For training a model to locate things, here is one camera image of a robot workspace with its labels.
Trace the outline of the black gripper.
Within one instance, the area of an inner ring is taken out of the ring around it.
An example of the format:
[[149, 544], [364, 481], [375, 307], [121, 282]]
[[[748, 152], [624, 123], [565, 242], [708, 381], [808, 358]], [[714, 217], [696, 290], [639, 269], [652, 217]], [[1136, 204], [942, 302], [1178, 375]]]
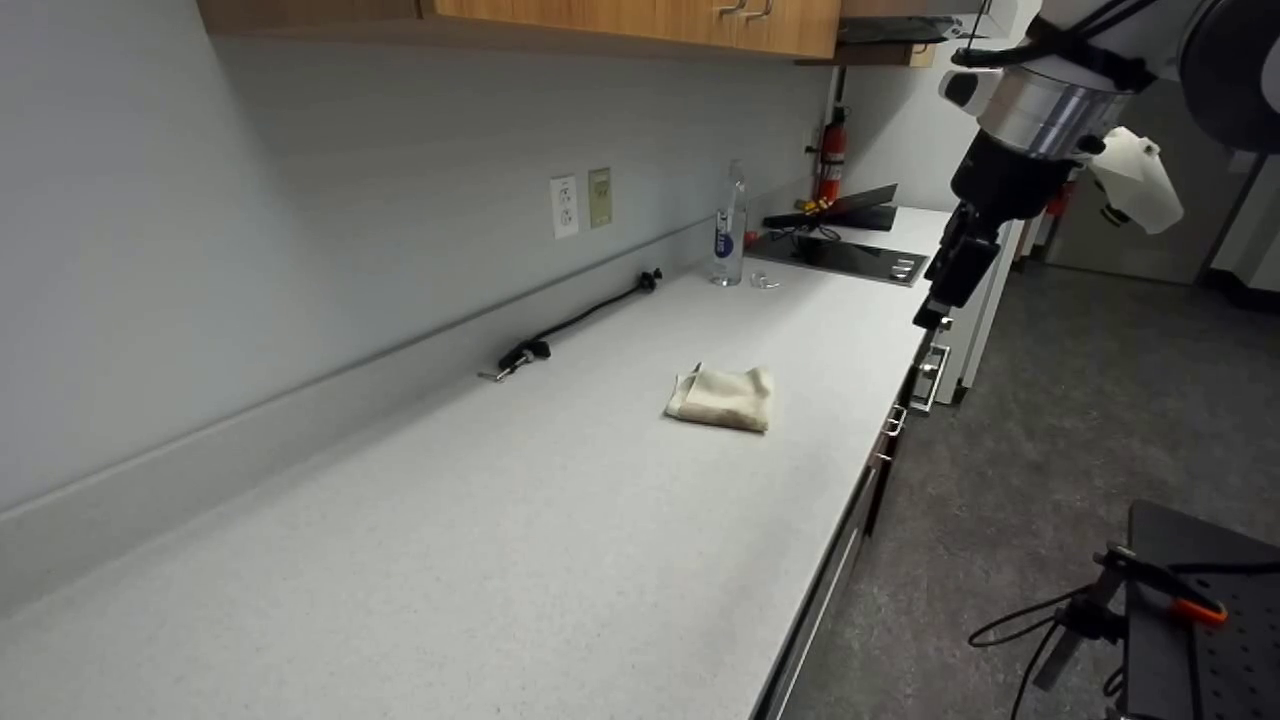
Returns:
[[926, 305], [916, 307], [912, 325], [937, 327], [939, 312], [964, 307], [1001, 254], [1001, 229], [1030, 219], [1065, 188], [1067, 171], [1067, 162], [1034, 162], [979, 134], [950, 178], [956, 211], [926, 269]]

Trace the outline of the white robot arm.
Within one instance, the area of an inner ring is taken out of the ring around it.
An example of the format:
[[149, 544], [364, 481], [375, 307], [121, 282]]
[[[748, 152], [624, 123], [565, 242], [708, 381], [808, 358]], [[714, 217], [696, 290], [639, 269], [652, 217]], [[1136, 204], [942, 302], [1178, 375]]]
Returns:
[[939, 327], [964, 307], [1001, 255], [1001, 229], [1040, 217], [1077, 171], [1146, 236], [1178, 224], [1161, 145], [1121, 123], [1161, 77], [1211, 142], [1276, 156], [1276, 61], [1280, 0], [1040, 0], [1015, 49], [958, 49], [942, 98], [975, 138], [912, 325]]

